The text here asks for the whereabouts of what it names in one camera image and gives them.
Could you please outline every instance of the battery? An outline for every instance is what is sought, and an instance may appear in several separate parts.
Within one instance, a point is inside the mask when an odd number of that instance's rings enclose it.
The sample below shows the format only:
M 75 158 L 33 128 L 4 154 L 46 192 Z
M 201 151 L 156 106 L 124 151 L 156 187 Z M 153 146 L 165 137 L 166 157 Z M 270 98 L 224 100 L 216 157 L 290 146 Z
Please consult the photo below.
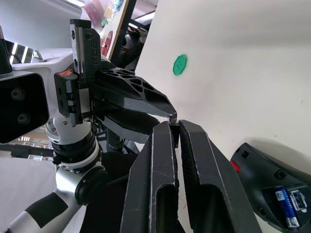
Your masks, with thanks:
M 293 207 L 292 201 L 288 196 L 286 188 L 284 186 L 275 188 L 276 198 L 279 201 L 288 228 L 300 227 L 297 219 L 296 211 Z

